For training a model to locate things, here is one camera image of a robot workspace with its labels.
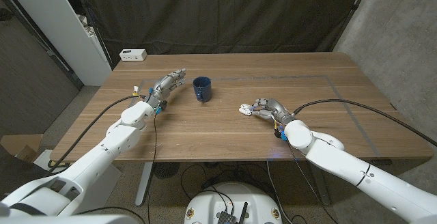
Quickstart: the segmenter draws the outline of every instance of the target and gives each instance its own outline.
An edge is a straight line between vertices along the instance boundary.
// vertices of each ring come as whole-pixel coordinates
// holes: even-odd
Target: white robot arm
[[[307,160],[336,175],[375,199],[409,223],[435,223],[437,196],[356,158],[344,151],[333,136],[311,131],[273,99],[259,99],[252,106],[243,104],[240,112],[273,119],[282,128],[282,137]]]
[[[126,109],[121,118],[109,127],[106,137],[62,173],[29,182],[2,202],[7,216],[70,216],[82,203],[91,186],[121,153],[134,147],[144,119],[159,113],[171,90],[184,84],[185,69],[159,79],[147,101]]]

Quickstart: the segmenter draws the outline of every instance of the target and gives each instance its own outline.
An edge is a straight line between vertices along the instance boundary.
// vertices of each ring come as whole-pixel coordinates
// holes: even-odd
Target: wire
[[[90,213],[90,212],[99,211],[99,210],[107,210],[107,209],[118,209],[118,210],[124,210],[124,211],[130,212],[130,213],[134,214],[136,217],[138,217],[138,219],[140,219],[143,224],[145,224],[145,221],[144,221],[143,217],[141,217],[136,212],[134,212],[132,210],[129,210],[127,208],[117,207],[117,206],[108,206],[108,207],[96,208],[96,209],[93,209],[93,210],[83,211],[83,212],[80,212],[80,213],[77,213],[77,214],[87,214],[87,213]]]
[[[317,193],[315,193],[315,190],[314,190],[313,186],[311,185],[311,183],[309,183],[309,180],[308,180],[307,176],[303,173],[303,170],[300,168],[300,165],[299,165],[299,163],[298,163],[296,157],[294,156],[294,152],[293,152],[292,146],[290,145],[290,143],[289,143],[288,141],[287,141],[287,144],[288,144],[288,146],[290,147],[290,150],[292,151],[292,155],[293,155],[293,159],[294,159],[294,161],[295,161],[296,164],[298,165],[298,168],[299,168],[300,172],[302,173],[303,177],[304,177],[305,180],[307,181],[307,183],[308,183],[308,185],[309,185],[309,188],[311,188],[311,190],[313,191],[315,198],[316,198],[316,199],[319,201],[319,203],[322,205],[323,210],[327,213],[327,215],[330,217],[330,219],[333,220],[333,222],[334,222],[335,224],[338,224],[338,222],[334,219],[334,217],[331,216],[331,215],[329,214],[329,212],[328,212],[328,210],[325,208],[325,206],[323,206],[322,200],[320,200],[320,198],[319,198],[319,196],[317,195]]]
[[[180,186],[182,187],[182,190],[184,191],[186,197],[187,197],[190,201],[192,200],[192,198],[191,198],[190,195],[188,195],[188,193],[186,192],[182,180],[183,180],[183,177],[184,177],[185,172],[186,172],[187,170],[189,170],[190,168],[195,167],[195,166],[198,166],[198,167],[201,167],[201,168],[202,168],[203,175],[205,176],[205,180],[208,180],[208,177],[206,177],[206,171],[205,171],[205,168],[203,168],[202,165],[199,165],[199,164],[191,165],[190,167],[187,167],[187,168],[182,172],[182,175],[180,176]],[[215,176],[215,177],[219,177],[219,176],[222,175],[222,174],[223,174],[223,171],[222,171],[220,174],[218,174],[217,176]],[[215,192],[215,193],[217,193],[218,195],[220,195],[221,199],[223,200],[223,203],[225,203],[225,212],[227,212],[227,204],[226,204],[225,199],[224,199],[221,195],[227,197],[227,198],[230,200],[231,205],[232,205],[232,209],[231,209],[231,215],[232,215],[232,214],[234,213],[234,203],[233,203],[233,201],[231,200],[231,198],[228,197],[226,194],[217,191],[217,189],[216,189],[213,185],[211,185],[211,187],[213,188],[213,190],[203,190],[203,191],[201,191],[201,193],[202,193],[202,192],[205,192],[205,191],[212,191],[212,192]]]
[[[303,218],[303,216],[301,216],[300,214],[295,214],[292,218],[292,221],[296,218],[296,217],[300,217],[303,219],[303,221],[305,222],[305,224],[307,224],[307,220],[305,220],[305,218]]]
[[[227,204],[226,204],[226,201],[225,201],[225,199],[223,198],[223,196],[217,191],[217,189],[213,186],[213,185],[211,185],[211,187],[214,189],[213,191],[215,191],[216,193],[218,193],[218,195],[221,197],[221,199],[223,200],[223,203],[225,203],[225,212],[227,213]]]
[[[232,205],[231,215],[233,215],[234,214],[234,203],[233,203],[232,199],[230,197],[228,197],[226,194],[217,191],[214,186],[212,186],[212,188],[214,190],[203,190],[203,191],[201,191],[201,193],[204,193],[204,192],[213,192],[213,193],[217,193],[218,195],[220,195],[221,199],[223,200],[223,203],[225,203],[225,212],[226,213],[227,213],[226,201],[223,199],[223,197],[221,195],[227,197],[230,200],[230,202],[231,202],[231,205]]]
[[[276,192],[276,187],[274,187],[272,176],[270,175],[270,167],[268,166],[268,161],[266,161],[266,164],[267,164],[268,178],[270,179],[270,183],[272,183],[274,194],[276,195],[276,199],[278,200],[279,207],[281,208],[281,211],[284,214],[285,219],[287,219],[288,223],[293,224],[292,221],[288,218],[287,214],[284,212],[284,209],[282,209],[281,200],[279,200],[278,193]]]
[[[153,118],[153,126],[155,128],[155,153],[153,154],[152,166],[153,166],[153,163],[155,162],[156,148],[158,147],[158,133],[156,132],[156,114]],[[150,188],[152,187],[152,180],[153,180],[153,175],[152,175],[152,178],[150,179],[149,190],[147,191],[147,221],[149,222],[149,224],[150,224]]]
[[[62,163],[62,161],[69,155],[69,153],[74,149],[74,147],[76,147],[77,143],[79,143],[79,141],[82,139],[82,137],[85,135],[85,133],[88,132],[88,130],[97,122],[97,120],[105,113],[107,112],[111,107],[113,107],[114,105],[118,104],[119,102],[125,101],[129,98],[137,98],[138,96],[127,96],[125,98],[122,98],[120,100],[115,101],[114,103],[110,104],[108,107],[106,107],[96,118],[94,118],[94,120],[88,125],[88,127],[81,133],[81,135],[79,135],[79,137],[76,139],[76,141],[70,146],[70,148],[68,148],[68,150],[64,153],[64,155],[61,156],[61,158],[55,163],[55,165],[53,165],[49,171],[47,171],[47,173],[44,175],[44,177],[49,176],[58,166],[60,163]]]
[[[182,175],[180,176],[180,186],[182,187],[182,190],[184,191],[186,197],[187,197],[190,201],[191,201],[192,198],[191,198],[191,197],[188,195],[188,193],[185,191],[184,184],[182,183],[182,179],[184,178],[184,174],[185,174],[185,172],[186,172],[187,170],[189,170],[190,168],[194,167],[194,166],[199,166],[199,167],[201,167],[202,170],[203,170],[203,174],[204,174],[204,176],[205,176],[205,180],[208,180],[208,178],[206,177],[206,171],[205,171],[205,169],[202,167],[202,165],[199,165],[199,164],[191,165],[190,167],[187,167],[187,168],[182,172]]]
[[[402,121],[392,117],[391,115],[389,115],[387,113],[384,113],[384,112],[382,112],[380,110],[377,110],[375,108],[368,107],[367,105],[360,104],[360,103],[357,103],[357,102],[354,102],[354,101],[350,101],[350,100],[344,100],[344,99],[339,99],[339,98],[332,98],[332,99],[326,99],[326,100],[317,100],[317,101],[309,102],[309,103],[304,104],[303,106],[297,108],[293,112],[293,114],[297,115],[303,108],[308,107],[308,106],[313,105],[313,104],[320,104],[320,103],[323,103],[323,102],[344,102],[344,103],[353,104],[353,105],[356,105],[358,107],[361,107],[361,108],[368,109],[370,111],[376,112],[376,113],[378,113],[380,115],[383,115],[383,116],[389,118],[390,120],[396,122],[397,124],[403,126],[404,128],[407,128],[408,130],[410,130],[413,133],[415,133],[416,135],[422,137],[424,140],[430,142],[434,146],[437,146],[437,142],[435,142],[433,139],[429,138],[428,136],[424,135],[423,133],[419,132],[418,130],[414,129],[413,127],[409,126],[408,124],[406,124],[406,123],[404,123],[404,122],[402,122]]]

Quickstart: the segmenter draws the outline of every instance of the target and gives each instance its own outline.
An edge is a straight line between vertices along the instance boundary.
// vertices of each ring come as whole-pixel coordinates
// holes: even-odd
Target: table leg
[[[315,186],[319,192],[320,200],[322,204],[325,206],[330,205],[330,197],[328,193],[328,189],[326,188],[325,179],[323,178],[322,170],[319,169],[314,164],[309,163],[309,167],[311,168],[311,173],[313,174],[313,178],[315,181]]]
[[[142,206],[145,200],[145,194],[149,190],[150,180],[152,179],[152,165],[153,162],[144,163],[143,173],[138,185],[137,197],[135,198],[135,205]]]

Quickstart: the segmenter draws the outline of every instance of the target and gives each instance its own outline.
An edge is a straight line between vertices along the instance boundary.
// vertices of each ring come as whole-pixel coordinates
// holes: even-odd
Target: robot finger
[[[272,111],[268,110],[260,110],[260,111],[252,111],[252,115],[257,115],[263,119],[272,119]]]

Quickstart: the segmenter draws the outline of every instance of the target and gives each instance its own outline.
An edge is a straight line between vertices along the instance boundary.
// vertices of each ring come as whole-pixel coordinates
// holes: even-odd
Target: black wire bundle
[[[326,100],[317,100],[317,101],[309,102],[309,103],[304,104],[303,106],[297,108],[293,112],[293,114],[297,115],[300,111],[302,111],[303,108],[308,107],[308,106],[313,105],[313,104],[320,104],[320,103],[323,103],[323,102],[344,102],[344,103],[356,105],[356,106],[364,108],[364,109],[368,109],[370,111],[373,111],[375,113],[378,113],[380,115],[383,115],[383,116],[389,118],[390,120],[396,122],[397,124],[403,126],[404,128],[407,128],[408,130],[412,131],[416,135],[422,137],[423,139],[425,139],[426,141],[430,142],[434,146],[437,146],[437,142],[435,142],[433,139],[429,138],[428,136],[424,135],[423,133],[419,132],[417,129],[414,129],[410,125],[408,125],[408,124],[406,124],[406,123],[404,123],[404,122],[402,122],[402,121],[392,117],[391,115],[389,115],[387,113],[384,113],[384,112],[382,112],[382,111],[380,111],[378,109],[375,109],[375,108],[372,108],[372,107],[368,107],[367,105],[360,104],[360,103],[357,103],[357,102],[354,102],[354,101],[350,101],[350,100],[344,100],[344,99],[339,99],[339,98],[331,98],[331,99],[326,99]]]

